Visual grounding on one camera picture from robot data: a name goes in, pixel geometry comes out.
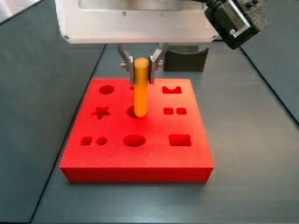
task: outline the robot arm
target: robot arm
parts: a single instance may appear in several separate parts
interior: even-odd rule
[[[142,94],[135,91],[137,98],[142,99],[142,103],[135,103],[135,112],[142,111],[138,116],[146,114],[147,83],[155,83],[155,71],[163,64],[161,59],[169,43],[209,43],[220,33],[228,45],[237,49],[269,23],[258,0],[55,1],[61,33],[67,41],[118,44],[121,66],[130,72],[135,90],[142,90]],[[129,53],[129,43],[161,43],[143,62],[143,71],[138,70],[137,60]]]

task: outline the square hole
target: square hole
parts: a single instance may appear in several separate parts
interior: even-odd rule
[[[91,143],[93,143],[93,137],[91,136],[85,136],[81,139],[81,145],[91,145]]]
[[[192,146],[193,140],[190,135],[170,135],[172,146]]]
[[[188,115],[188,109],[186,108],[178,108],[177,109],[177,114],[178,115]]]
[[[173,114],[174,114],[174,109],[173,109],[173,108],[165,108],[165,109],[163,109],[163,113],[165,113],[166,115],[173,115]]]

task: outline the gray table surface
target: gray table surface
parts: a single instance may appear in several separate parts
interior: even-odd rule
[[[268,0],[265,7],[270,25],[242,48],[299,122],[299,2]]]
[[[33,219],[103,47],[67,43],[54,0],[0,24],[0,222]]]
[[[135,45],[146,56],[154,45]],[[109,45],[95,78],[127,77]],[[33,222],[299,222],[299,131],[241,50],[210,45],[190,78],[217,168],[208,184],[71,184],[58,167]]]

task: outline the half-circle hole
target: half-circle hole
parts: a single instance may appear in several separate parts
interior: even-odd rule
[[[139,147],[146,143],[146,138],[141,135],[126,136],[123,143],[129,147]]]
[[[177,87],[174,89],[169,87],[163,87],[163,93],[169,95],[180,95],[184,92],[184,89],[181,87]]]

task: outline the rectangular hole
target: rectangular hole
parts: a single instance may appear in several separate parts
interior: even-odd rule
[[[85,136],[81,139],[81,145],[91,145],[91,143],[93,143],[93,137],[91,136]]]
[[[184,89],[181,87],[177,87],[174,89],[170,89],[169,87],[163,87],[163,93],[169,95],[180,95],[184,92]]]
[[[193,139],[190,135],[170,135],[170,145],[172,146],[192,146]]]

